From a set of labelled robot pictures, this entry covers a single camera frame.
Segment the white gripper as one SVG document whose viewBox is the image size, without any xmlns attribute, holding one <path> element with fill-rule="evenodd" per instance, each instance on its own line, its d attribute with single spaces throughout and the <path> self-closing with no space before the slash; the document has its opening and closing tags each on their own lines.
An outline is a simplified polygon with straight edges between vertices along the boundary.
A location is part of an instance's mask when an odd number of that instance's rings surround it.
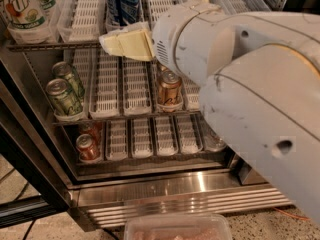
<svg viewBox="0 0 320 240">
<path fill-rule="evenodd" d="M 152 61 L 154 51 L 161 64 L 178 75 L 207 76 L 207 59 L 214 44 L 211 22 L 201 16 L 220 14 L 220 7 L 207 2 L 186 2 L 170 7 L 151 31 L 137 22 L 99 37 L 109 55 Z"/>
</svg>

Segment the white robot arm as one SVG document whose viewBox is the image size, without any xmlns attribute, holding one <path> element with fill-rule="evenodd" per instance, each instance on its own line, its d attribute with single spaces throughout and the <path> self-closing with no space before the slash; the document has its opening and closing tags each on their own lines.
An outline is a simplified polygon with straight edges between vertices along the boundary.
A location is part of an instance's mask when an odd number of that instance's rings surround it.
<svg viewBox="0 0 320 240">
<path fill-rule="evenodd" d="M 153 28 L 99 38 L 110 55 L 157 59 L 200 88 L 208 125 L 252 168 L 320 222 L 320 16 L 228 15 L 188 1 Z"/>
</svg>

